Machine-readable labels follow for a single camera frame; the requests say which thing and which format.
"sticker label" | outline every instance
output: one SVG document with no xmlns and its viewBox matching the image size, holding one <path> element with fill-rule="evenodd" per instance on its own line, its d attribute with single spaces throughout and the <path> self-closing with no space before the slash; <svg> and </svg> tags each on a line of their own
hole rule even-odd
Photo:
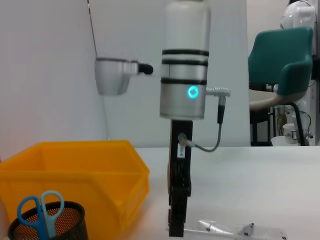
<svg viewBox="0 0 320 240">
<path fill-rule="evenodd" d="M 186 147 L 180 146 L 179 143 L 178 143 L 177 158 L 178 159 L 185 159 L 186 158 Z"/>
</svg>

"white table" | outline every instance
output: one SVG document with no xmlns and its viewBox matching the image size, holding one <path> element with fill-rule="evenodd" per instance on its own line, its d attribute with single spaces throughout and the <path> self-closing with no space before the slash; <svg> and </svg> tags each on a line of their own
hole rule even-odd
<svg viewBox="0 0 320 240">
<path fill-rule="evenodd" d="M 119 239 L 168 240 L 168 148 L 138 148 L 150 169 L 150 193 Z M 221 147 L 192 150 L 187 221 L 255 223 L 289 240 L 320 239 L 320 147 Z M 210 239 L 185 234 L 184 239 Z"/>
</svg>

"teal chair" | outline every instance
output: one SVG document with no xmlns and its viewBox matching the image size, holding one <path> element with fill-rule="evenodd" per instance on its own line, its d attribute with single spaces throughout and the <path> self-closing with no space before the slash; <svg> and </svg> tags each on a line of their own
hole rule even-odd
<svg viewBox="0 0 320 240">
<path fill-rule="evenodd" d="M 310 27 L 264 31 L 256 36 L 248 58 L 249 83 L 276 85 L 276 93 L 249 90 L 250 113 L 257 113 L 277 105 L 294 108 L 298 134 L 305 146 L 305 137 L 298 106 L 309 86 L 312 73 L 313 30 Z"/>
</svg>

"metal part in bag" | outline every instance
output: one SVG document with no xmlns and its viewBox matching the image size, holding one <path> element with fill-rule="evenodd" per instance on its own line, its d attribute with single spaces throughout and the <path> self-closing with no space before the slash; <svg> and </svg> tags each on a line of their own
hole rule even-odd
<svg viewBox="0 0 320 240">
<path fill-rule="evenodd" d="M 289 240 L 280 228 L 257 226 L 254 223 L 224 224 L 212 220 L 189 219 L 184 225 L 184 234 L 207 235 L 212 240 Z"/>
</svg>

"black knob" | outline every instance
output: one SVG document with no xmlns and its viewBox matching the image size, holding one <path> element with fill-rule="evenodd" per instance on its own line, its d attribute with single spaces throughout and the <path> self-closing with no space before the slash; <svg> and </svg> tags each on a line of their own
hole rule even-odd
<svg viewBox="0 0 320 240">
<path fill-rule="evenodd" d="M 139 63 L 138 71 L 139 73 L 151 75 L 154 72 L 154 68 L 149 64 Z"/>
</svg>

